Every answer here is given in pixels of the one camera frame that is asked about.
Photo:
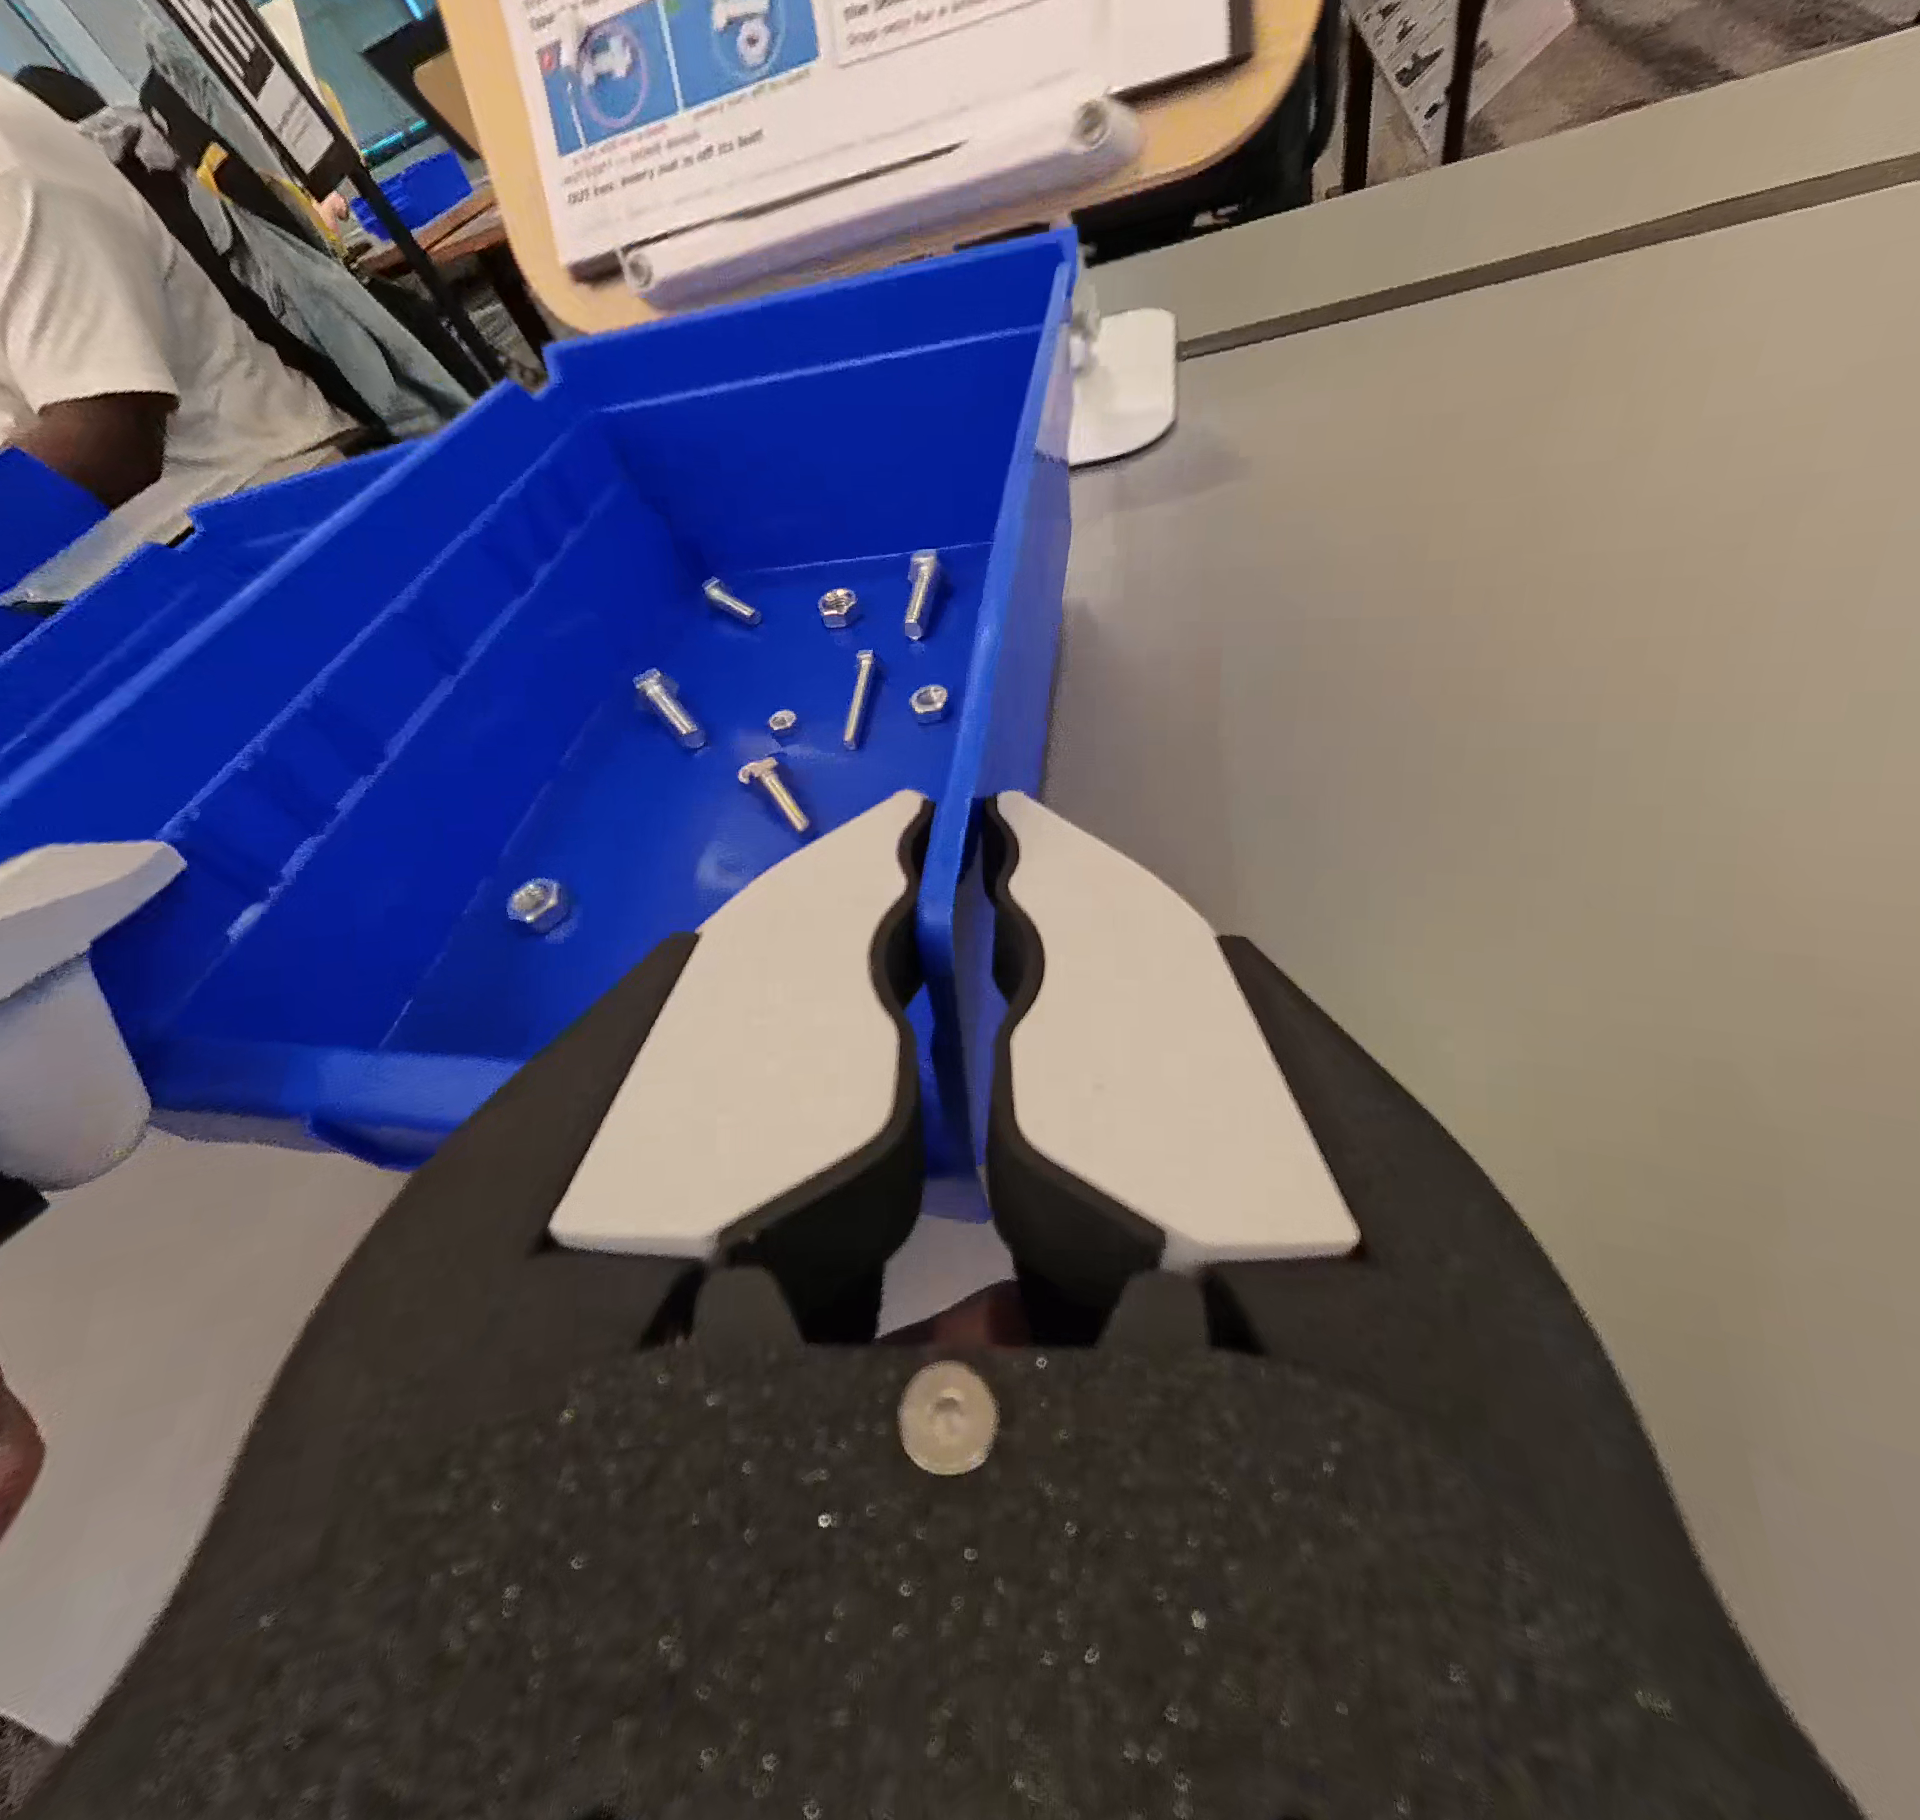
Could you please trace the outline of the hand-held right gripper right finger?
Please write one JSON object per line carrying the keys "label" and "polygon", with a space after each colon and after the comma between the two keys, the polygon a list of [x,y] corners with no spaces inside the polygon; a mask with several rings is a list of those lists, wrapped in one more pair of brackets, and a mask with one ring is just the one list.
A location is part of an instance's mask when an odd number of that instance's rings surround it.
{"label": "hand-held right gripper right finger", "polygon": [[1029,794],[984,805],[981,860],[1004,1001],[984,1186],[1035,1327],[1094,1340],[1153,1273],[1358,1254],[1212,925]]}

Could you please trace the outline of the denim jacket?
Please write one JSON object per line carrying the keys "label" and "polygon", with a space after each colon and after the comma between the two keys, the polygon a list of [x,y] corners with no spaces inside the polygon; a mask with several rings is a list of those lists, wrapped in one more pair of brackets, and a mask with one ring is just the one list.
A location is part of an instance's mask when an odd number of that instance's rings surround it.
{"label": "denim jacket", "polygon": [[227,224],[222,269],[245,320],[345,415],[392,441],[468,411],[476,390],[337,253],[227,197],[199,197]]}

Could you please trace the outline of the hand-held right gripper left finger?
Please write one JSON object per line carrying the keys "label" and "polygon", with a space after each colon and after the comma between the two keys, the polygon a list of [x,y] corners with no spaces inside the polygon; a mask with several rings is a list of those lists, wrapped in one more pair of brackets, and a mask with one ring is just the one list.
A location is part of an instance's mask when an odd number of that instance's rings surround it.
{"label": "hand-held right gripper left finger", "polygon": [[695,933],[544,1230],[594,1257],[761,1267],[805,1337],[865,1337],[923,1198],[919,894],[896,790]]}

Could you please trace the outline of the wooden stand board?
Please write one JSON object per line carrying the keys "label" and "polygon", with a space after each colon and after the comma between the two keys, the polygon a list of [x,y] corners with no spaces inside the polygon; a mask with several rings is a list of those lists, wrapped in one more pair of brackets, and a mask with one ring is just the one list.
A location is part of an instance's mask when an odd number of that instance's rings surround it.
{"label": "wooden stand board", "polygon": [[[1311,72],[1311,45],[1324,0],[1250,0],[1255,47],[1250,60],[1211,77],[1182,79],[1135,105],[1139,156],[1111,176],[1080,191],[1041,191],[1004,197],[995,205],[944,224],[923,224],[886,242],[813,260],[789,275],[731,285],[719,300],[753,297],[789,282],[832,281],[856,270],[904,266],[951,248],[989,245],[1023,233],[1062,226],[1109,208],[1132,217],[1135,208],[1160,212],[1182,202],[1191,188],[1212,191],[1227,162],[1250,150],[1261,129]],[[507,47],[507,21],[497,0],[437,0],[449,56],[468,99],[468,129],[491,176],[497,220],[538,308],[579,335],[653,324],[673,317],[637,294],[623,270],[582,278],[558,251],[553,224],[538,188],[538,162],[528,108],[518,96]]]}

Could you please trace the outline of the grey desk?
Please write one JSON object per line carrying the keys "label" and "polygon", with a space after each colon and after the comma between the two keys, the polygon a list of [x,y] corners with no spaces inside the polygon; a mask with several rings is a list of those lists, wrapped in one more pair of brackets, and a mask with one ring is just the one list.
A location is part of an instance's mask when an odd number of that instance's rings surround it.
{"label": "grey desk", "polygon": [[1045,799],[1440,1115],[1917,1814],[1917,33],[1096,275]]}

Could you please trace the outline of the blue plastic bin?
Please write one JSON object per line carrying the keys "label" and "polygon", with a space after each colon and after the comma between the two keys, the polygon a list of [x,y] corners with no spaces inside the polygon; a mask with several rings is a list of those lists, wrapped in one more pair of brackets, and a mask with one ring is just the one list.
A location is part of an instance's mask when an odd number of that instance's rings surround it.
{"label": "blue plastic bin", "polygon": [[[932,802],[919,943],[931,1207],[977,1216],[995,1021],[977,802],[1038,794],[1071,548],[1075,238],[562,344],[427,441],[251,488],[2,657],[2,857],[160,840],[91,945],[160,1115],[285,1122],[404,1169],[661,940],[811,833]],[[908,554],[942,554],[923,640]],[[720,578],[764,612],[702,602]],[[817,596],[857,593],[829,631]],[[880,681],[840,745],[856,649]],[[707,727],[637,703],[661,669]],[[951,688],[919,724],[908,693]],[[802,727],[775,740],[767,719]],[[507,916],[530,876],[573,916]]]}
{"label": "blue plastic bin", "polygon": [[111,509],[15,443],[2,448],[2,608],[53,608],[118,566]]}

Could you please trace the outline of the printed instruction sheet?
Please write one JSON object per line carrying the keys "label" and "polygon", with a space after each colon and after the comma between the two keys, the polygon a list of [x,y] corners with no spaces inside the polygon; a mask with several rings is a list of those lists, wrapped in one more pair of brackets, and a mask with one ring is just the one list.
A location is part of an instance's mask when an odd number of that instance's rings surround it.
{"label": "printed instruction sheet", "polygon": [[558,256],[629,248],[932,157],[1071,85],[1203,77],[1250,0],[497,0]]}

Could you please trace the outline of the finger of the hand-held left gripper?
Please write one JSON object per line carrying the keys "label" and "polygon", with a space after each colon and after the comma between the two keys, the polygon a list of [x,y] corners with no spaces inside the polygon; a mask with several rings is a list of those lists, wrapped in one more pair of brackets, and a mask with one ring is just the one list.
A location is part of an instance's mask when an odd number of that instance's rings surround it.
{"label": "finger of the hand-held left gripper", "polygon": [[90,951],[181,872],[158,840],[2,863],[2,1173],[38,1194],[108,1176],[149,1130],[152,1098]]}

